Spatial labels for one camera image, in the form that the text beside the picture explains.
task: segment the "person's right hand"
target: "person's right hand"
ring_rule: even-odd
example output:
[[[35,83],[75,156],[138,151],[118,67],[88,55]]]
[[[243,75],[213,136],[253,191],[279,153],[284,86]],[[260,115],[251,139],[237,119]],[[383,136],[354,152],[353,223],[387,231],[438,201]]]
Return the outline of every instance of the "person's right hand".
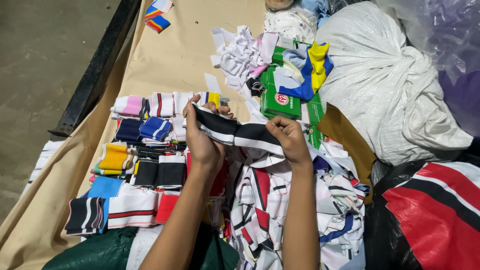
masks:
[[[292,168],[312,166],[299,122],[276,116],[266,124],[266,128],[282,145],[285,158]]]

